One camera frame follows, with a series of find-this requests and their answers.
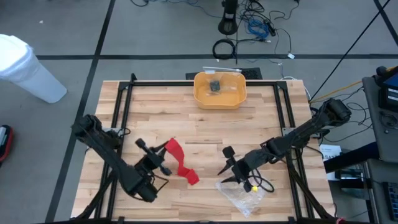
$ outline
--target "orange bowl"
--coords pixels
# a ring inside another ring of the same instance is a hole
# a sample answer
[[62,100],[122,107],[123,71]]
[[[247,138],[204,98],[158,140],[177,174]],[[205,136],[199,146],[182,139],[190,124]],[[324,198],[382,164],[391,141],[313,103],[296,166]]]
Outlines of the orange bowl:
[[[214,79],[220,81],[219,94],[211,93],[210,81]],[[195,100],[202,109],[235,110],[246,99],[246,79],[238,72],[200,72],[195,76],[193,89]]]

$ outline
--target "white label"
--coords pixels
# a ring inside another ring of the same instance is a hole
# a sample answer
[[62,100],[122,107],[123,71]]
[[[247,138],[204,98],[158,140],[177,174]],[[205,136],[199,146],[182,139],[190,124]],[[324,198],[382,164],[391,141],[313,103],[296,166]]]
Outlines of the white label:
[[393,97],[393,96],[388,96],[388,98],[389,98],[390,100],[395,100],[395,101],[398,101],[398,98],[396,98],[396,97]]
[[[327,161],[334,157],[340,156],[340,153],[341,153],[340,146],[332,146],[332,145],[322,144],[319,146],[319,149],[321,150],[321,152],[323,154],[323,161]],[[327,174],[327,176],[328,176],[328,180],[338,180],[338,179],[336,179],[334,172]]]
[[233,19],[233,18],[234,18],[234,14],[228,14],[228,13],[226,13],[226,14],[225,14],[225,18],[227,18],[227,19]]
[[291,59],[294,59],[294,55],[292,55],[291,53],[289,53],[288,55],[287,55],[288,57],[290,57]]
[[391,91],[391,92],[393,92],[393,93],[398,93],[398,90],[393,90],[393,89],[388,89],[388,91]]

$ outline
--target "wire bundle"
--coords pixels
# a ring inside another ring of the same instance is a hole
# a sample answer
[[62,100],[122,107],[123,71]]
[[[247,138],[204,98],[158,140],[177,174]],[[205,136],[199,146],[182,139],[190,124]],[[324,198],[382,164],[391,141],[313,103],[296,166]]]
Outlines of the wire bundle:
[[258,19],[250,19],[247,23],[248,34],[254,34],[258,39],[265,40],[269,35],[268,26]]

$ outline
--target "clear plastic bag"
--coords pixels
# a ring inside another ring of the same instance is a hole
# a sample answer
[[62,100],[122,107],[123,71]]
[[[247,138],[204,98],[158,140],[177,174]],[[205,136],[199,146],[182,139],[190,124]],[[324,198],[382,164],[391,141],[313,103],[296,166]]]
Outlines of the clear plastic bag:
[[209,89],[207,96],[220,95],[223,93],[236,93],[238,91],[238,84],[228,78],[223,78],[225,75],[235,75],[234,72],[215,72],[207,78]]
[[260,187],[257,192],[246,192],[243,189],[242,183],[221,183],[221,181],[222,180],[216,183],[217,189],[225,195],[246,218],[250,216],[251,212],[266,195],[266,191]]

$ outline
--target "white bucket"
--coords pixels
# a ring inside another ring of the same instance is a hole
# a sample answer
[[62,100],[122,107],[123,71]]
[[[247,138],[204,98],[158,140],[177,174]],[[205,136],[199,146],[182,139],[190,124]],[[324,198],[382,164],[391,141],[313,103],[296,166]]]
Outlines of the white bucket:
[[0,78],[47,103],[59,101],[67,89],[37,60],[32,48],[17,37],[0,34]]

